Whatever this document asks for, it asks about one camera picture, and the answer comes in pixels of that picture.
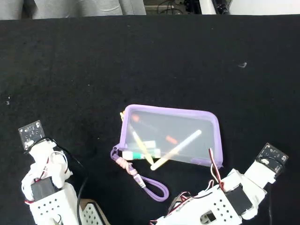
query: yellow pencil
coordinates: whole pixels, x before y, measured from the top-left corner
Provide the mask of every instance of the yellow pencil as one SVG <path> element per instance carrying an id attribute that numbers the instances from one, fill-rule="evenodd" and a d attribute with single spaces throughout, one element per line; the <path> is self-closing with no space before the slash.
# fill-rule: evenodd
<path id="1" fill-rule="evenodd" d="M 144 145 L 143 141 L 140 139 L 139 135 L 137 135 L 136 131 L 133 129 L 133 127 L 128 124 L 129 129 L 132 133 L 132 136 L 137 144 L 137 146 L 142 150 L 143 154 L 145 155 L 145 159 L 151 164 L 154 164 L 153 158 L 148 153 L 147 147 Z"/>

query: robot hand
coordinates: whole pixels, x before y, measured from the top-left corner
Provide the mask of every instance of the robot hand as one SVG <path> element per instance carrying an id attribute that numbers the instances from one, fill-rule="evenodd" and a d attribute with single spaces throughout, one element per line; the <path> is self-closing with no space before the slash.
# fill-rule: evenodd
<path id="1" fill-rule="evenodd" d="M 211 169 L 216 170 L 216 176 L 212 175 L 218 184 L 210 188 L 213 183 L 210 181 L 208 188 L 197 196 L 181 193 L 173 201 L 168 214 L 150 224 L 240 225 L 242 219 L 252 219 L 257 215 L 258 205 L 267 194 L 263 188 L 267 183 L 275 182 L 287 159 L 286 154 L 267 143 L 245 174 L 232 169 L 221 179 L 211 157 Z"/>

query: white marker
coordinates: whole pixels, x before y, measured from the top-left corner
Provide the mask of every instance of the white marker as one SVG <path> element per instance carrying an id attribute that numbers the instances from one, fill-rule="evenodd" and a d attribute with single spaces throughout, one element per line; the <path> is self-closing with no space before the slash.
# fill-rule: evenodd
<path id="1" fill-rule="evenodd" d="M 202 133 L 201 130 L 196 130 L 191 136 L 186 138 L 183 142 L 181 142 L 179 145 L 177 145 L 175 148 L 173 148 L 169 153 L 165 154 L 162 158 L 160 158 L 158 161 L 156 161 L 151 167 L 151 170 L 156 170 L 159 168 L 162 164 L 164 164 L 166 161 L 168 161 L 172 156 L 176 155 L 179 151 L 181 151 L 183 148 L 188 146 L 193 140 L 195 140 L 200 134 Z"/>

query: perforated white bracket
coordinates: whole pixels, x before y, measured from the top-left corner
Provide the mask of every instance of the perforated white bracket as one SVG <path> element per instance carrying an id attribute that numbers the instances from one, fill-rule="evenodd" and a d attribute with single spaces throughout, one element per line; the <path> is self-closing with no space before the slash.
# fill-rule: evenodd
<path id="1" fill-rule="evenodd" d="M 76 206 L 76 192 L 65 183 L 61 191 L 30 204 L 30 210 L 37 225 L 78 225 Z M 93 203 L 88 203 L 83 212 L 80 209 L 80 218 L 83 225 L 104 225 Z"/>
<path id="2" fill-rule="evenodd" d="M 86 225 L 104 225 L 98 210 L 93 203 L 88 203 L 83 210 L 83 219 Z"/>

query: pen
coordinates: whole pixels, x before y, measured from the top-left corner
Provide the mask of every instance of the pen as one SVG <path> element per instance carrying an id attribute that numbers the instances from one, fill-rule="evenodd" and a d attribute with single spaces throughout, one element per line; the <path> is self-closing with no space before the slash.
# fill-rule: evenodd
<path id="1" fill-rule="evenodd" d="M 161 157 L 158 161 L 156 161 L 151 167 L 151 170 L 156 170 L 166 161 L 168 161 L 172 156 L 176 155 L 180 150 L 188 146 L 194 139 L 196 139 L 202 133 L 201 130 L 196 130 L 193 134 L 187 137 L 183 142 Z"/>
<path id="2" fill-rule="evenodd" d="M 128 124 L 128 127 L 132 133 L 132 136 L 136 142 L 136 144 L 138 145 L 138 147 L 142 150 L 143 154 L 145 155 L 146 160 L 153 165 L 154 161 L 153 158 L 151 157 L 151 155 L 148 153 L 146 146 L 144 145 L 144 143 L 142 142 L 142 140 L 140 139 L 140 137 L 137 135 L 136 131 L 133 129 L 133 127 Z"/>

